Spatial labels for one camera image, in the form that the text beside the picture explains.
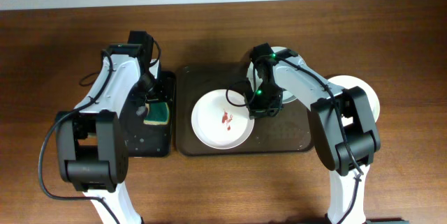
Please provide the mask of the green and yellow sponge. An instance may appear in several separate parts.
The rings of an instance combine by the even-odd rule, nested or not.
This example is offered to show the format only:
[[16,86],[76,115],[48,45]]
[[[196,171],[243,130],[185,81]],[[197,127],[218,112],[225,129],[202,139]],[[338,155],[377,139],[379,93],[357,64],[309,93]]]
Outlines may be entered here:
[[147,115],[143,123],[150,126],[165,126],[170,121],[170,109],[166,102],[146,104]]

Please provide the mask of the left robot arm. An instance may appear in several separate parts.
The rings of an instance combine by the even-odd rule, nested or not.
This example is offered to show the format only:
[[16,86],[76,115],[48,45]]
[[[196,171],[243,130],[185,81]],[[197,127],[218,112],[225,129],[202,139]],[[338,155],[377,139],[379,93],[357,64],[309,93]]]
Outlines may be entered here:
[[129,151],[119,118],[130,94],[138,98],[136,119],[149,114],[150,103],[166,99],[153,52],[161,48],[145,31],[131,31],[126,43],[102,50],[101,71],[88,94],[71,111],[59,112],[50,129],[62,180],[93,203],[104,223],[144,221],[124,182]]

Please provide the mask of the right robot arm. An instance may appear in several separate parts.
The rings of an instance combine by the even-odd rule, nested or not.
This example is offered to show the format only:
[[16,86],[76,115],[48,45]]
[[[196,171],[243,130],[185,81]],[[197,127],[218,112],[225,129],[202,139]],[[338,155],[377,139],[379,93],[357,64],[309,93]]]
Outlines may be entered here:
[[365,180],[381,147],[366,92],[331,83],[288,48],[275,52],[267,44],[249,54],[250,88],[244,106],[252,119],[275,117],[284,92],[307,108],[309,131],[317,155],[330,175],[330,223],[366,223]]

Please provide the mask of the white plate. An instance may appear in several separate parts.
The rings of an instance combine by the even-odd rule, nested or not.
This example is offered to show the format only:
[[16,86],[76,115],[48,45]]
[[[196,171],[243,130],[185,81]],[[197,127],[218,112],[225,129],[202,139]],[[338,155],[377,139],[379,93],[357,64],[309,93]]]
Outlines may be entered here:
[[353,87],[360,87],[367,94],[367,98],[369,101],[369,105],[374,117],[374,121],[377,122],[380,115],[380,102],[376,92],[373,88],[361,80],[358,77],[350,76],[350,75],[336,75],[328,79],[329,82],[342,86],[344,88],[350,89]]
[[191,125],[196,137],[213,149],[232,149],[251,135],[255,121],[242,107],[244,96],[217,89],[203,95],[193,107]]

